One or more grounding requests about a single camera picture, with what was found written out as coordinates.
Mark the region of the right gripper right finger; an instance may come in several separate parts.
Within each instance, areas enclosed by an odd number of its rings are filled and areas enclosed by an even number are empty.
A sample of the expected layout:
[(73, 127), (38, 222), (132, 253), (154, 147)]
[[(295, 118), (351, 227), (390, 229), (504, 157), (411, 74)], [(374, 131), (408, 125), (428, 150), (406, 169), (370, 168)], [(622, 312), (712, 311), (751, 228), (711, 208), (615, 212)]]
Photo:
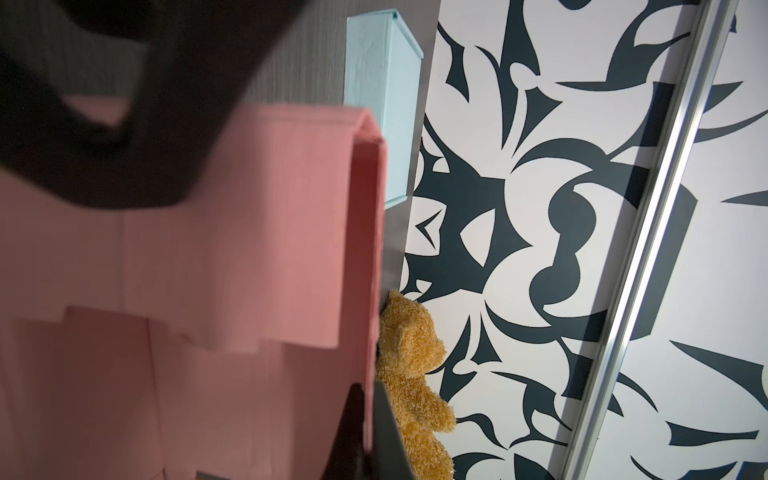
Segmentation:
[(385, 387), (376, 382), (373, 400), (371, 478), (414, 480)]

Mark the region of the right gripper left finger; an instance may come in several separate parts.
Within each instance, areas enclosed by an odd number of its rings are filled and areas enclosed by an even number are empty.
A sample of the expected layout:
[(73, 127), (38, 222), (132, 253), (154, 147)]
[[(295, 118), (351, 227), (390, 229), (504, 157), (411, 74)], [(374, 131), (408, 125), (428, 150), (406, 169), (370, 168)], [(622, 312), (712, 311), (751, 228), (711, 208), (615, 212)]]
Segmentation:
[(360, 384), (348, 392), (342, 417), (322, 480), (361, 480), (364, 478), (363, 448), (364, 393)]

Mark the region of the light blue paper box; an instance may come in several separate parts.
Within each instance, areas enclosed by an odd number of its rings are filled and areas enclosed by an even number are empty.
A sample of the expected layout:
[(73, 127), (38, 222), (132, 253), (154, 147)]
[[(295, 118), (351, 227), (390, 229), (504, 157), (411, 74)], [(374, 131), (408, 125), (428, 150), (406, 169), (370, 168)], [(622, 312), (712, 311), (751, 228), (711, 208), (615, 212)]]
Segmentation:
[(344, 104), (371, 111), (387, 144), (385, 206), (407, 199), (423, 51), (395, 9), (346, 23)]

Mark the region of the pink paper box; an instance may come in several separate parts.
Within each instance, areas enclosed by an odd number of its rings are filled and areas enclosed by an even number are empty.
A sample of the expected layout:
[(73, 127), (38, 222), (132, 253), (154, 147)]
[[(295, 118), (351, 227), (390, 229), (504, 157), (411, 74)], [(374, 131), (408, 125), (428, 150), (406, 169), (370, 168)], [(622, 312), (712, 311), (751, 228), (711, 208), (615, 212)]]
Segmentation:
[(359, 108), (246, 105), (182, 203), (1, 177), (5, 479), (320, 479), (373, 443), (386, 144)]

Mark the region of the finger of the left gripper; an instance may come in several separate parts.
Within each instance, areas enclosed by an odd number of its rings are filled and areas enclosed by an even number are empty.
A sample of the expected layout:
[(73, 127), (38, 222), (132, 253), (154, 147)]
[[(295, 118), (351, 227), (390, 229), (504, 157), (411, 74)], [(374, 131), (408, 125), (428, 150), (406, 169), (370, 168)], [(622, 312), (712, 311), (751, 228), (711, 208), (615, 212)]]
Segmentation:
[(148, 44), (139, 87), (111, 127), (1, 58), (1, 166), (72, 204), (166, 207), (190, 192), (253, 74), (302, 1), (66, 1), (87, 31)]

